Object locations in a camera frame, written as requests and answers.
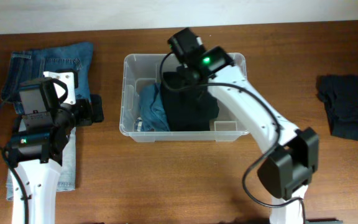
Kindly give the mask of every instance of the white storage box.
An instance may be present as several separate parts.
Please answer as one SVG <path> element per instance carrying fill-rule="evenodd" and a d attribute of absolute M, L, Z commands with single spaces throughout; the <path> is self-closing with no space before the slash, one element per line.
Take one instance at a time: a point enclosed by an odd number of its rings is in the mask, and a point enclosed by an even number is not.
<path fill-rule="evenodd" d="M 242 54 L 229 54 L 247 78 L 246 60 Z M 248 134 L 238 119 L 218 101 L 219 114 L 209 125 L 210 131 L 147 131 L 138 132 L 134 129 L 139 114 L 139 92 L 147 85 L 160 82 L 160 63 L 164 54 L 130 54 L 124 60 L 124 80 L 122 83 L 121 117 L 119 129 L 125 136 L 136 142 L 154 141 L 235 141 L 238 137 Z M 179 63 L 172 54 L 166 59 L 163 72 L 175 72 Z"/>

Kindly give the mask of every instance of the folded garment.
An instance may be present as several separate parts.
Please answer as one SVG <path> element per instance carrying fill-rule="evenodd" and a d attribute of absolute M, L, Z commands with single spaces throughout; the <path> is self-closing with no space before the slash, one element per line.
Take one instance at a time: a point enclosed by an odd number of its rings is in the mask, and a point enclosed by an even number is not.
<path fill-rule="evenodd" d="M 154 83 L 143 87 L 139 93 L 139 110 L 141 117 L 141 131 L 169 131 L 167 115 L 162 105 L 160 84 Z M 135 124 L 135 130 L 139 129 L 139 122 Z"/>
<path fill-rule="evenodd" d="M 172 88 L 185 83 L 177 72 L 164 72 L 163 75 Z M 162 85 L 161 97 L 172 131 L 209 131 L 209 121 L 219 114 L 218 101 L 207 88 L 173 92 Z"/>
<path fill-rule="evenodd" d="M 13 52 L 8 76 L 1 91 L 1 99 L 13 93 L 8 102 L 13 103 L 17 114 L 24 114 L 20 96 L 17 94 L 19 84 L 43 73 L 74 70 L 78 73 L 78 88 L 75 88 L 76 99 L 87 98 L 91 101 L 88 85 L 88 70 L 91 65 L 93 44 L 82 42 L 66 47 L 54 47 L 41 50 Z M 7 177 L 7 200 L 13 199 L 12 177 Z M 70 141 L 63 150 L 62 173 L 57 191 L 75 190 L 75 128 L 71 131 Z"/>
<path fill-rule="evenodd" d="M 318 86 L 331 134 L 358 141 L 358 76 L 327 75 Z"/>

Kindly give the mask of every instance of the wooden table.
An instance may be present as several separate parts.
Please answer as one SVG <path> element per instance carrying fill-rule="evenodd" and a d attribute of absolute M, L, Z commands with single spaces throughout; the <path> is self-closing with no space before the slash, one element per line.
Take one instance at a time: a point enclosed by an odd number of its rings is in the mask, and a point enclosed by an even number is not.
<path fill-rule="evenodd" d="M 94 43 L 91 92 L 103 97 L 105 120 L 77 130 L 76 190 L 57 193 L 56 223 L 218 223 L 267 218 L 241 188 L 241 176 L 260 151 L 251 135 L 236 142 L 140 144 L 119 131 L 123 61 L 131 53 L 168 52 L 180 29 L 108 30 L 0 35 L 0 91 L 10 52 Z M 251 84 L 301 129 L 320 136 L 319 171 L 306 193 L 307 218 L 358 223 L 358 142 L 329 134 L 316 77 L 358 74 L 358 21 L 193 29 L 207 47 L 220 45 L 247 60 Z M 0 143 L 8 141 L 11 105 L 0 114 Z M 10 223 L 7 168 L 0 155 L 0 223 Z M 270 201 L 255 173 L 251 191 Z"/>

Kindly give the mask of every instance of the folded blue clothing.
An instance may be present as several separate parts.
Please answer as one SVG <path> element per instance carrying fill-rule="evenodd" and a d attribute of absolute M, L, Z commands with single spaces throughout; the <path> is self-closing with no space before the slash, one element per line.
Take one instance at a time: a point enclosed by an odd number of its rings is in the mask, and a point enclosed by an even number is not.
<path fill-rule="evenodd" d="M 9 64 L 8 76 L 1 91 L 1 99 L 5 100 L 13 93 L 8 102 L 13 103 L 17 114 L 24 114 L 19 94 L 19 84 L 34 78 L 40 78 L 44 72 L 60 72 L 74 70 L 78 73 L 78 88 L 75 98 L 87 98 L 91 101 L 88 84 L 88 70 L 91 65 L 93 44 L 82 42 L 66 47 L 54 47 L 40 50 L 13 52 Z M 75 128 L 70 133 L 70 141 L 63 150 L 62 172 L 57 191 L 75 190 Z M 6 199 L 13 199 L 12 177 L 8 172 Z"/>
<path fill-rule="evenodd" d="M 141 131 L 170 131 L 162 105 L 159 83 L 143 87 L 139 94 L 139 109 L 142 120 Z"/>

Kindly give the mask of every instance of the white background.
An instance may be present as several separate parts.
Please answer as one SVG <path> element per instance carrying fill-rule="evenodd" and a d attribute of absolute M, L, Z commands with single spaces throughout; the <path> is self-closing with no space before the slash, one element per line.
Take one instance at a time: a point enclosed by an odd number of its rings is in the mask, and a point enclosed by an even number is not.
<path fill-rule="evenodd" d="M 0 34 L 358 19 L 358 0 L 0 0 Z"/>

